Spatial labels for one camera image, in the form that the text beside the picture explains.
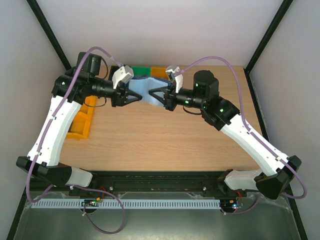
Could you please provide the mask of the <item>black storage bin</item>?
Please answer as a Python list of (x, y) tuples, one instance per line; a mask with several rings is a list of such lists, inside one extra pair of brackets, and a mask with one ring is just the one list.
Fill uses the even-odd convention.
[(108, 74), (108, 80), (111, 81), (114, 73), (119, 69), (120, 67), (117, 65), (112, 65), (109, 67), (109, 74)]

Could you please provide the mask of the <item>small orange storage bin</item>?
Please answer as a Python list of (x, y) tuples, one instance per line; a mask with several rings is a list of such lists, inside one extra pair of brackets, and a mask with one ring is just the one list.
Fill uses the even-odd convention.
[(166, 68), (164, 67), (151, 67), (150, 75), (156, 78), (168, 79)]

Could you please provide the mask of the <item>blue card holder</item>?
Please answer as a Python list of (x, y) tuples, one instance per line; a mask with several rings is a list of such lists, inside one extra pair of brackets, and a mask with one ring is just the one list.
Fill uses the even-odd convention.
[(127, 84), (129, 90), (142, 96), (141, 102), (159, 107), (163, 107), (164, 104), (151, 96), (149, 90), (169, 87), (170, 85), (171, 82), (169, 80), (152, 76), (134, 77)]

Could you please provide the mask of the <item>green storage bin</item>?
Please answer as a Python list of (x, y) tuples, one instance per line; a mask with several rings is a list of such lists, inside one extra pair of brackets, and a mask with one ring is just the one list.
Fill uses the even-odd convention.
[(151, 74), (151, 67), (147, 66), (132, 66), (131, 67), (134, 73), (134, 76), (138, 77), (145, 77), (145, 76), (150, 76)]

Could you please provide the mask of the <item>left black frame post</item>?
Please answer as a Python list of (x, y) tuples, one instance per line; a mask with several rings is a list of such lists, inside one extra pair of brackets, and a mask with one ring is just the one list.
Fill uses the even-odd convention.
[(46, 35), (47, 39), (49, 40), (52, 48), (54, 49), (57, 57), (59, 58), (61, 64), (65, 68), (65, 70), (69, 70), (72, 68), (67, 56), (65, 55), (58, 39), (54, 31), (52, 30), (45, 14), (43, 13), (39, 3), (37, 0), (26, 0), (28, 3), (33, 15), (37, 19), (39, 25), (41, 26), (44, 34)]

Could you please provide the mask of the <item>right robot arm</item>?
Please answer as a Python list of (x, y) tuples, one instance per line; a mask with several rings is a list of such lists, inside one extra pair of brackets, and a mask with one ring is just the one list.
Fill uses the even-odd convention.
[(192, 89), (183, 88), (178, 76), (170, 86), (148, 93), (169, 111), (177, 105), (199, 109), (206, 123), (234, 140), (258, 164), (256, 170), (226, 170), (218, 179), (218, 191), (224, 196), (235, 190), (253, 190), (275, 200), (284, 193), (302, 163), (297, 156), (276, 149), (243, 119), (241, 111), (220, 96), (219, 80), (209, 70), (194, 74)]

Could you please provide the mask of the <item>black frame post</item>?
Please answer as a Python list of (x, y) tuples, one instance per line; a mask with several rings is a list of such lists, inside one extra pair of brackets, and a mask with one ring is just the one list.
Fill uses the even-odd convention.
[(37, 0), (26, 0), (28, 3), (33, 15), (37, 19), (39, 25), (41, 26), (44, 34), (46, 35), (47, 39), (49, 40), (52, 48), (54, 49), (57, 57), (59, 58), (61, 64), (65, 68), (65, 70), (69, 70), (72, 68), (67, 56), (65, 55), (58, 39), (54, 31), (52, 30), (45, 14), (43, 13), (39, 3)]
[(257, 48), (255, 49), (252, 57), (250, 58), (247, 66), (244, 69), (244, 73), (246, 76), (250, 75), (250, 73), (252, 72), (252, 70), (255, 67), (256, 63), (258, 62), (260, 56), (262, 55), (263, 51), (267, 47), (273, 34), (277, 30), (278, 26), (280, 25), (281, 21), (285, 17), (287, 11), (289, 10), (289, 8), (293, 2), (294, 2), (294, 0), (283, 0), (282, 3), (280, 4), (274, 17), (272, 18), (272, 21), (270, 22), (267, 30), (265, 31), (262, 39), (260, 40)]

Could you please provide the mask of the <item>right black frame post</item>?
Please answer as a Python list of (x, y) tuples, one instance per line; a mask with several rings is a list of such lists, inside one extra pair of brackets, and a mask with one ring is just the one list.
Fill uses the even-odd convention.
[(247, 66), (244, 69), (244, 73), (246, 76), (250, 75), (250, 73), (252, 72), (252, 70), (255, 67), (256, 63), (258, 62), (260, 56), (262, 55), (263, 51), (267, 47), (273, 34), (277, 30), (278, 26), (280, 25), (281, 21), (285, 17), (287, 11), (289, 10), (289, 8), (293, 2), (294, 2), (294, 0), (283, 0), (282, 3), (280, 4), (274, 17), (272, 18), (272, 21), (270, 22), (267, 30), (265, 31), (262, 39), (260, 40), (257, 48), (255, 49), (252, 57), (250, 58)]

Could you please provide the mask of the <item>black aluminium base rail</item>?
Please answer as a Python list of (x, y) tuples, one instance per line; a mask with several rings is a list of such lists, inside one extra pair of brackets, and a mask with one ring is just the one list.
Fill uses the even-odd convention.
[(285, 191), (292, 175), (288, 169), (267, 176), (262, 170), (226, 171), (89, 171), (63, 165), (39, 165), (27, 174), (25, 193), (36, 187), (53, 187), (74, 196), (98, 196), (113, 192), (201, 192), (205, 197), (234, 197), (236, 191), (259, 191), (275, 200)]

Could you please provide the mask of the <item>orange three-compartment bin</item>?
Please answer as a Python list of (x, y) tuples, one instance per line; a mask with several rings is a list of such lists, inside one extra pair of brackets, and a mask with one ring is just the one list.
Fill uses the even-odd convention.
[(97, 99), (96, 96), (88, 96), (85, 99), (84, 104), (81, 106), (71, 123), (66, 135), (67, 139), (88, 139)]

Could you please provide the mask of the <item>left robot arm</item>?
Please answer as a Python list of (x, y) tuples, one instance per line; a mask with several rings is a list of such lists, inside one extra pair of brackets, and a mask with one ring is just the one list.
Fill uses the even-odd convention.
[(63, 143), (72, 122), (86, 98), (110, 99), (112, 107), (140, 101), (142, 96), (129, 90), (127, 83), (134, 77), (133, 69), (120, 65), (110, 80), (98, 78), (102, 57), (80, 52), (77, 65), (59, 76), (52, 89), (50, 108), (40, 134), (28, 152), (16, 165), (31, 177), (56, 187), (88, 187), (93, 174), (60, 162)]

